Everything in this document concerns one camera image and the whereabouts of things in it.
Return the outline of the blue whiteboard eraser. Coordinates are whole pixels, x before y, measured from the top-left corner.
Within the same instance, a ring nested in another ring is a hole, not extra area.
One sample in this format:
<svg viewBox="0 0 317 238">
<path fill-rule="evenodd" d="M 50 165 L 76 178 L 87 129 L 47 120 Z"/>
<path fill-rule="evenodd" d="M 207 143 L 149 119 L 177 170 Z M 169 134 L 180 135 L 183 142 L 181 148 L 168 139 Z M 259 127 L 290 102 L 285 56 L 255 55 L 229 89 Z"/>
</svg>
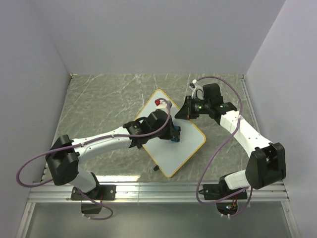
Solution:
<svg viewBox="0 0 317 238">
<path fill-rule="evenodd" d="M 179 142 L 180 141 L 180 132 L 181 127 L 175 126 L 173 132 L 171 132 L 172 138 L 170 139 L 172 142 Z"/>
</svg>

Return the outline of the white board with yellow frame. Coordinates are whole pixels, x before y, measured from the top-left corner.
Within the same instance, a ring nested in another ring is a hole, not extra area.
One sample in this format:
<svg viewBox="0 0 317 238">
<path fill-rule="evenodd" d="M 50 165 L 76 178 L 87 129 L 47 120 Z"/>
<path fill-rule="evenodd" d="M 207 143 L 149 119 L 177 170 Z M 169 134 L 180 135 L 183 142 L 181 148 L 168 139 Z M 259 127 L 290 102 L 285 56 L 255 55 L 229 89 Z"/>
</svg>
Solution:
<svg viewBox="0 0 317 238">
<path fill-rule="evenodd" d="M 155 138 L 143 145 L 143 149 L 167 178 L 173 177 L 206 142 L 204 133 L 191 120 L 175 118 L 178 111 L 179 107 L 172 103 L 171 118 L 175 126 L 181 127 L 180 141 Z"/>
</svg>

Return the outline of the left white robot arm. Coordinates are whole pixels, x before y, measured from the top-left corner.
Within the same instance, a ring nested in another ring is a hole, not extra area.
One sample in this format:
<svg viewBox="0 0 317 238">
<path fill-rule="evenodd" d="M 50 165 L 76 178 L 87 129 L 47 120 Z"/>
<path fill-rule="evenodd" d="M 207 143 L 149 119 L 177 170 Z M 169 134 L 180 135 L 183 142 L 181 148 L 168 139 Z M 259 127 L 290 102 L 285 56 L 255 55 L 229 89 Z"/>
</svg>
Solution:
<svg viewBox="0 0 317 238">
<path fill-rule="evenodd" d="M 156 109 L 147 117 L 129 121 L 111 132 L 80 139 L 60 136 L 46 155 L 54 184 L 69 183 L 88 199 L 95 199 L 101 191 L 100 183 L 94 173 L 80 168 L 80 162 L 118 149 L 140 149 L 154 138 L 178 142 L 181 128 L 172 121 L 171 101 L 160 98 L 155 105 Z"/>
</svg>

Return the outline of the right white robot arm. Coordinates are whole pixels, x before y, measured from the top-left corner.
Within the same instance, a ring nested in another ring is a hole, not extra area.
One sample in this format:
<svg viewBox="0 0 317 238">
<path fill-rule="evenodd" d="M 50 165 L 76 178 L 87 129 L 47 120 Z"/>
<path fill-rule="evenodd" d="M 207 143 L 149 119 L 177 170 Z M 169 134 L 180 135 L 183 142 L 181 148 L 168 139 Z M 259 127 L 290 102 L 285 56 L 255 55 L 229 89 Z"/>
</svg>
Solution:
<svg viewBox="0 0 317 238">
<path fill-rule="evenodd" d="M 285 179 L 285 148 L 281 143 L 272 143 L 263 137 L 231 102 L 224 102 L 218 84 L 199 86 L 193 81 L 189 87 L 193 91 L 192 95 L 186 96 L 175 118 L 190 120 L 208 115 L 226 129 L 249 156 L 245 170 L 219 179 L 218 191 L 221 197 L 230 198 L 242 188 L 260 189 Z"/>
</svg>

